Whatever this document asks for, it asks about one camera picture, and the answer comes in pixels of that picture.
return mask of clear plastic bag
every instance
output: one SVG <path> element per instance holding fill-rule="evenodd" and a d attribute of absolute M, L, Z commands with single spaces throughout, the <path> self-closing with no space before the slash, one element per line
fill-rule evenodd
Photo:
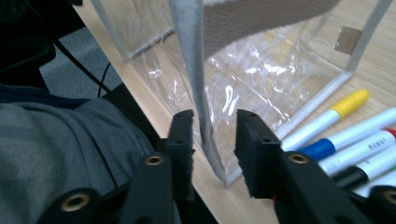
<path fill-rule="evenodd" d="M 362 5 L 371 7 L 361 8 L 356 1 L 345 0 L 323 16 L 240 39 L 206 61 L 205 94 L 213 137 L 227 176 L 225 186 L 241 175 L 233 154 L 236 110 L 260 115 L 279 139 L 287 136 L 353 76 L 368 40 L 353 43 L 359 39 L 343 40 L 341 33 L 343 27 L 363 30 L 378 2 L 364 1 L 367 4 Z M 92 2 L 120 54 L 166 108 L 173 114 L 195 108 L 166 0 Z M 112 11 L 120 4 L 124 11 Z M 339 8 L 350 8 L 355 20 L 343 20 L 345 11 Z M 375 25 L 369 28 L 368 34 Z M 360 50 L 346 53 L 337 48 L 342 41 Z M 200 146 L 198 121 L 194 122 L 194 139 Z"/>

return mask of table surface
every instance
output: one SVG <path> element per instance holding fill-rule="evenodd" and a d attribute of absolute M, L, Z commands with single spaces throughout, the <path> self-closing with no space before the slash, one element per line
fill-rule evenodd
<path fill-rule="evenodd" d="M 153 93 L 148 91 L 149 88 L 134 68 L 122 59 L 91 1 L 84 0 L 83 7 L 75 7 L 75 10 L 160 137 L 166 137 L 173 115 L 167 112 Z M 339 132 L 396 105 L 396 79 L 393 75 L 393 72 L 396 71 L 395 19 L 396 4 L 393 2 L 377 27 L 354 77 L 335 92 L 305 122 L 327 110 L 336 101 L 354 90 L 361 88 L 368 90 L 371 93 L 370 99 L 353 116 L 338 122 L 318 137 Z M 194 153 L 193 159 L 193 185 L 219 223 L 277 223 L 272 202 L 249 198 L 243 178 L 239 178 L 233 185 L 225 189 L 213 174 L 201 151 L 198 150 Z"/>

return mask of gray fabric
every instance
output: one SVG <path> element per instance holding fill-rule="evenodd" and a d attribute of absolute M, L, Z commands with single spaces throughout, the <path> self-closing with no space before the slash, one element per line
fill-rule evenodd
<path fill-rule="evenodd" d="M 0 223 L 36 223 L 52 201 L 75 188 L 104 194 L 129 181 L 152 152 L 147 138 L 110 102 L 76 110 L 0 105 Z"/>
<path fill-rule="evenodd" d="M 339 0 L 168 0 L 200 121 L 202 150 L 212 170 L 230 186 L 238 175 L 222 164 L 205 96 L 204 61 L 232 42 L 260 31 L 306 20 Z"/>
<path fill-rule="evenodd" d="M 198 113 L 202 150 L 215 174 L 223 182 L 227 182 L 226 171 L 221 163 L 219 152 L 212 137 L 213 127 L 210 123 L 208 103 L 204 91 L 203 9 L 202 4 L 199 3 L 200 1 L 196 0 L 170 0 L 169 7 L 172 11 L 172 19 L 183 52 L 184 63 L 186 64 L 193 92 L 193 100 Z"/>

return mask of white marker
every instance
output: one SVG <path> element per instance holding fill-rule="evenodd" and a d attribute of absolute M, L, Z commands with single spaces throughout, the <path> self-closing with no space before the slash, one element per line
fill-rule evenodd
<path fill-rule="evenodd" d="M 342 189 L 356 189 L 396 166 L 396 144 L 332 178 Z"/>
<path fill-rule="evenodd" d="M 396 187 L 396 170 L 393 169 L 379 178 L 370 181 L 368 184 L 353 190 L 362 197 L 368 198 L 370 196 L 371 188 L 375 186 L 393 186 Z"/>
<path fill-rule="evenodd" d="M 328 138 L 322 138 L 316 143 L 308 147 L 301 148 L 298 151 L 311 156 L 316 161 L 319 161 L 332 155 L 335 151 L 340 150 L 343 147 L 358 142 L 381 129 L 391 127 L 394 124 L 396 124 L 395 106 Z"/>
<path fill-rule="evenodd" d="M 354 91 L 346 98 L 333 105 L 332 108 L 318 116 L 297 132 L 282 141 L 284 151 L 294 151 L 305 145 L 318 134 L 322 133 L 335 122 L 345 118 L 361 107 L 369 98 L 367 90 Z"/>
<path fill-rule="evenodd" d="M 327 175 L 335 175 L 336 173 L 346 169 L 348 166 L 374 156 L 384 149 L 394 145 L 396 142 L 395 136 L 396 131 L 394 130 L 384 130 L 379 133 L 375 133 L 367 139 L 325 158 L 318 164 Z"/>

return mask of blue marker cap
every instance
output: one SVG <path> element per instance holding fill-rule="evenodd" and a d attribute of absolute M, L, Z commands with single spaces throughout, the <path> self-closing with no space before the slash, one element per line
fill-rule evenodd
<path fill-rule="evenodd" d="M 316 143 L 308 147 L 300 148 L 297 151 L 312 157 L 315 161 L 320 161 L 321 159 L 332 155 L 335 152 L 335 147 L 329 139 L 322 138 Z"/>

